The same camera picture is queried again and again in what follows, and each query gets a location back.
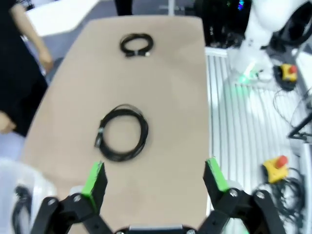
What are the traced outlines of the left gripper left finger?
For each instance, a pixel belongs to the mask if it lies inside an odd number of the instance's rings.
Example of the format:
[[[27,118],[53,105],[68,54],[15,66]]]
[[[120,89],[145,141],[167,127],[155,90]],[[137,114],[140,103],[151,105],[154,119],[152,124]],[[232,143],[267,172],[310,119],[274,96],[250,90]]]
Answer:
[[[67,234],[72,225],[83,224],[90,234],[112,234],[109,225],[100,217],[108,180],[103,162],[96,162],[81,192],[43,199],[30,231],[32,234]]]

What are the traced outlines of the person's left hand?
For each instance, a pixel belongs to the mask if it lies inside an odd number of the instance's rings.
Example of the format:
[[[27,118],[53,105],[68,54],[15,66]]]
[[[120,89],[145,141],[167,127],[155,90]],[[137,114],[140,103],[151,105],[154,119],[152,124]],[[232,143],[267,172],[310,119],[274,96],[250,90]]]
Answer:
[[[47,73],[49,73],[54,66],[53,58],[49,51],[39,52],[39,61]]]

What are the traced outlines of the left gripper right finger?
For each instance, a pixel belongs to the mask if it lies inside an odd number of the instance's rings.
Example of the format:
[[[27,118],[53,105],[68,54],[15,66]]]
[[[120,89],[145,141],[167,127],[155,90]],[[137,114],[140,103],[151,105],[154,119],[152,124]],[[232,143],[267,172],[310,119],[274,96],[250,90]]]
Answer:
[[[198,234],[220,234],[231,218],[240,219],[250,234],[284,234],[285,229],[266,190],[251,195],[230,187],[216,159],[205,162],[203,180],[213,210],[197,229]]]

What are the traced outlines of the person's right hand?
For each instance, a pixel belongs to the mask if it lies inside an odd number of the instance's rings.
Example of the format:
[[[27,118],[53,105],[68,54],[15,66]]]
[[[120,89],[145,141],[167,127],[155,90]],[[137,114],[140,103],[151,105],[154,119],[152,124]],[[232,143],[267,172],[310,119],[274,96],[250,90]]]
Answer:
[[[15,123],[11,120],[11,118],[4,112],[0,112],[0,133],[7,134],[16,128]]]

